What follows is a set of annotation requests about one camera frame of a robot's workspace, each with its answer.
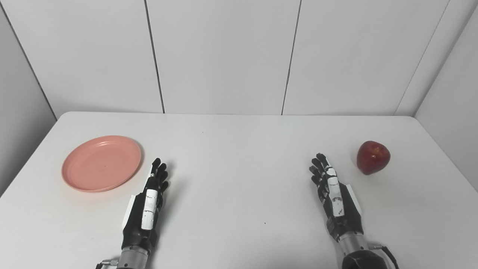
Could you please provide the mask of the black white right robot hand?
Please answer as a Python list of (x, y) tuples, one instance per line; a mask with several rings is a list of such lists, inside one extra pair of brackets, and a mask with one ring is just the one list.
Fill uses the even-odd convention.
[(326, 226), (331, 237), (339, 241), (339, 238), (347, 233), (363, 235), (361, 214), (350, 189), (339, 181), (336, 170), (326, 156), (318, 153), (312, 159), (309, 170), (313, 174), (311, 179), (323, 205), (327, 218)]

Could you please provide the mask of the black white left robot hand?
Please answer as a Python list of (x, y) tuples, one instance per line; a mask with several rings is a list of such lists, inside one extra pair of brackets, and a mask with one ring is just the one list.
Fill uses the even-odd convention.
[(151, 253), (157, 244), (156, 225), (162, 209), (163, 194), (169, 187), (167, 165), (157, 157), (151, 166), (143, 191), (134, 196), (129, 217), (123, 228), (121, 248), (139, 247)]

